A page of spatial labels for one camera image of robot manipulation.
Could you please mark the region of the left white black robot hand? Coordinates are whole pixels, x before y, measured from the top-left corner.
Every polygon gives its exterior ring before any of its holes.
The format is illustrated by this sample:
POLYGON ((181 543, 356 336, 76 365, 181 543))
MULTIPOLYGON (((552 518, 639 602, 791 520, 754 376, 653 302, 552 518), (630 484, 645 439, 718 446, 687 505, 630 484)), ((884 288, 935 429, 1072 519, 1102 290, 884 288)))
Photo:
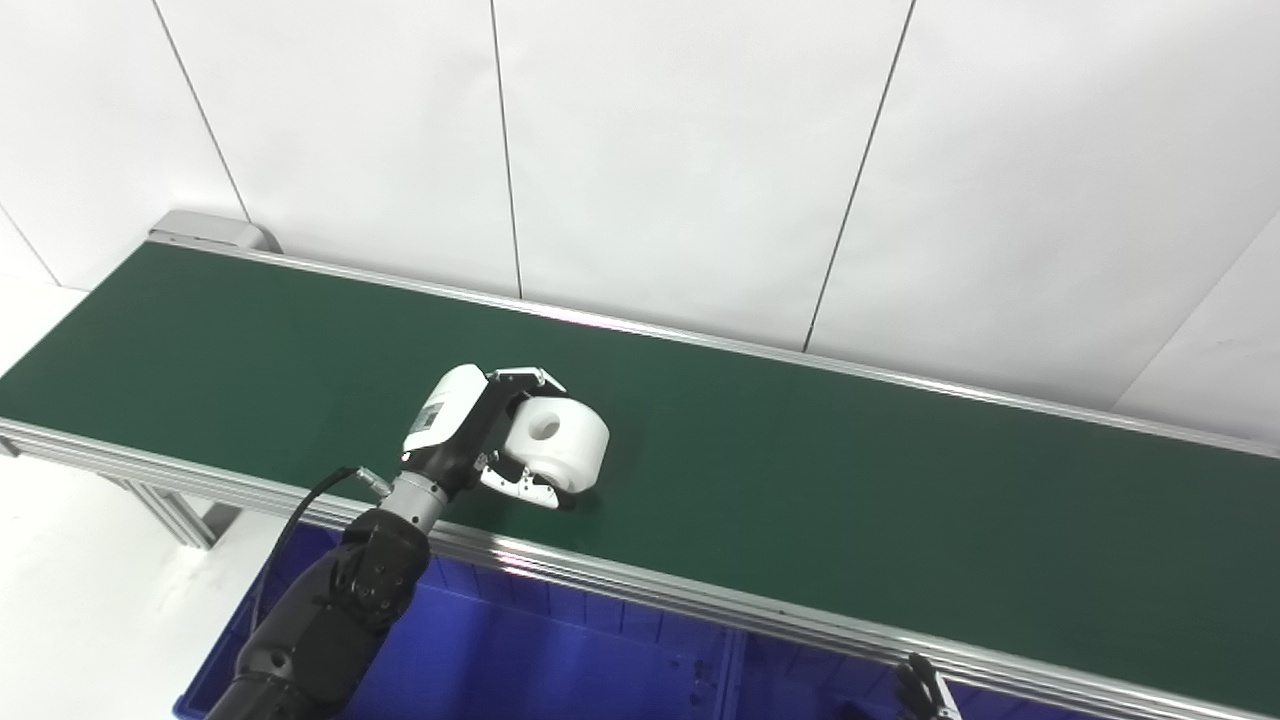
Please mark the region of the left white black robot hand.
POLYGON ((408 505, 420 493, 433 510, 412 512, 415 524, 439 518, 451 501, 477 484, 544 509, 571 511, 573 496, 547 471, 516 454, 511 430, 499 447, 488 441, 500 420, 513 420, 531 398, 566 398, 567 389, 535 366, 484 372, 475 364, 451 369, 436 383, 406 436, 401 477, 392 500, 408 505))

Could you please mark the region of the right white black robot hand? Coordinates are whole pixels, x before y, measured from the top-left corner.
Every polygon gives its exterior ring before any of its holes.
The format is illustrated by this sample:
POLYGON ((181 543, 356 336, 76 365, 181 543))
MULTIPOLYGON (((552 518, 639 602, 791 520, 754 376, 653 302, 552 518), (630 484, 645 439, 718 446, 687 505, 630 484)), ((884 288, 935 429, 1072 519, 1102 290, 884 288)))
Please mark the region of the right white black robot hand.
POLYGON ((893 675, 897 719, 963 719, 948 683, 923 653, 910 653, 893 675))

